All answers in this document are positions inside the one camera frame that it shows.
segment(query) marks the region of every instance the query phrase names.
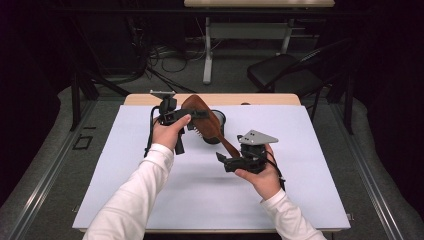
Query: black cable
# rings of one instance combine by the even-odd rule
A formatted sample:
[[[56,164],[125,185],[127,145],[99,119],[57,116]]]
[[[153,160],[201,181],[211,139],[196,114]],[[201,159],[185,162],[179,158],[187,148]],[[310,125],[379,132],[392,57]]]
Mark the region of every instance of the black cable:
[[[159,109],[159,106],[154,106],[152,108],[152,110],[150,111],[150,133],[149,133],[149,139],[147,140],[147,147],[144,149],[144,157],[147,156],[147,153],[149,152],[150,147],[152,146],[153,127],[155,126],[156,121],[158,120],[158,119],[156,119],[156,121],[153,122],[153,114],[154,114],[156,109]]]
[[[170,89],[172,89],[174,92],[177,92],[172,86],[180,88],[181,90],[184,90],[186,92],[190,92],[190,93],[196,93],[194,90],[191,90],[190,88],[184,87],[183,85],[163,76],[162,74],[160,74],[159,72],[153,70],[150,67],[146,68],[147,71],[149,71],[151,74],[155,75],[156,77],[158,77],[160,80],[162,80]]]
[[[271,161],[271,160],[269,160],[268,158],[266,159],[266,161],[267,161],[269,164],[271,164],[271,166],[273,166],[273,167],[275,168],[275,170],[277,171],[278,178],[279,178],[279,180],[280,180],[280,186],[281,186],[281,188],[285,191],[286,189],[285,189],[285,186],[284,186],[284,182],[285,182],[286,180],[283,178],[283,175],[281,174],[281,171],[280,171],[280,169],[279,169],[279,168],[278,168],[278,166],[277,166],[277,161],[275,160],[275,157],[274,157],[274,155],[273,155],[271,152],[266,151],[266,153],[267,153],[267,154],[269,154],[269,155],[272,157],[272,160],[274,160],[274,162],[272,162],[272,161]]]

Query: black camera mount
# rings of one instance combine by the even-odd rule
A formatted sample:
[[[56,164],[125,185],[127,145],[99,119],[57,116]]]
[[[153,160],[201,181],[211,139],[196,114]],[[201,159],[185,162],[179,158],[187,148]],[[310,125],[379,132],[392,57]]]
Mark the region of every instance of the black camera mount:
[[[147,143],[147,148],[144,156],[147,156],[147,152],[150,149],[150,146],[152,144],[152,137],[153,137],[153,112],[155,109],[159,109],[159,117],[157,118],[157,121],[161,125],[169,126],[173,124],[174,122],[178,121],[180,118],[184,117],[187,114],[191,115],[192,119],[196,118],[209,118],[208,111],[206,110],[194,110],[194,109],[180,109],[175,110],[177,108],[177,99],[174,98],[175,92],[162,92],[162,91],[150,91],[150,94],[153,96],[162,99],[162,102],[159,106],[153,107],[151,112],[151,118],[150,118],[150,136],[149,141]],[[194,126],[193,123],[190,121],[190,123],[187,125],[188,130],[193,130]],[[180,132],[178,133],[178,139],[177,143],[175,145],[175,154],[183,154],[184,153],[184,146],[183,142],[181,140],[181,135],[184,134],[184,128],[181,128]]]
[[[255,130],[250,130],[244,136],[238,135],[237,139],[241,147],[241,157],[227,158],[218,152],[216,153],[218,161],[224,164],[225,171],[234,172],[237,169],[244,169],[248,172],[258,174],[269,163],[277,170],[280,185],[285,190],[285,180],[277,167],[277,162],[275,159],[274,162],[268,159],[268,155],[271,155],[272,158],[274,156],[265,149],[265,144],[278,142],[278,139]]]

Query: person's right hand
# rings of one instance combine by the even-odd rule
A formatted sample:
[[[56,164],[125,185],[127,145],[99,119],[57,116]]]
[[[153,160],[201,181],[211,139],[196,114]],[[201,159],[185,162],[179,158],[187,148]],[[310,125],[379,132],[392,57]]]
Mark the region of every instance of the person's right hand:
[[[269,144],[265,144],[265,149],[267,152],[274,154]],[[270,154],[268,154],[267,157],[270,161],[274,162]],[[235,174],[249,181],[265,201],[277,194],[281,189],[277,170],[269,163],[267,163],[265,169],[258,174],[243,169],[237,169]]]

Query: white paper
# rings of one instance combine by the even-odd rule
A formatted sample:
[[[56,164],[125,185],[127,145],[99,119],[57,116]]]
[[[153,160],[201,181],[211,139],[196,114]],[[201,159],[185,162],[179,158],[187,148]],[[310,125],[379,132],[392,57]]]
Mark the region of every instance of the white paper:
[[[238,149],[236,136],[252,129],[279,139],[271,147],[286,179],[287,194],[314,227],[350,228],[303,106],[237,105],[211,109],[225,114],[225,137]],[[121,106],[74,228],[87,228],[103,204],[137,168],[147,144],[150,110],[146,106]],[[175,156],[147,229],[274,229],[253,187],[234,173],[225,172],[217,160],[216,152],[230,157],[222,144],[207,144],[187,129],[182,142],[185,153]]]

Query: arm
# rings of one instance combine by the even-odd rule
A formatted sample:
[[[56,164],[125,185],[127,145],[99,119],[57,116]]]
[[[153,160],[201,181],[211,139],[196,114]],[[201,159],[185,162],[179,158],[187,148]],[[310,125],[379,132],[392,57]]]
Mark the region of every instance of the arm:
[[[187,115],[171,126],[154,126],[146,158],[99,211],[83,239],[143,238],[156,196],[172,168],[178,132],[190,119]]]
[[[325,239],[322,233],[303,217],[300,208],[290,201],[283,189],[261,205],[274,222],[282,239]]]
[[[272,154],[271,147],[268,144],[265,147],[269,155]],[[271,164],[267,164],[259,174],[253,174],[242,169],[237,169],[235,174],[252,183],[255,190],[263,198],[261,205],[271,217],[282,239],[325,239],[322,233],[302,216],[300,208],[287,197],[280,186],[277,171]]]

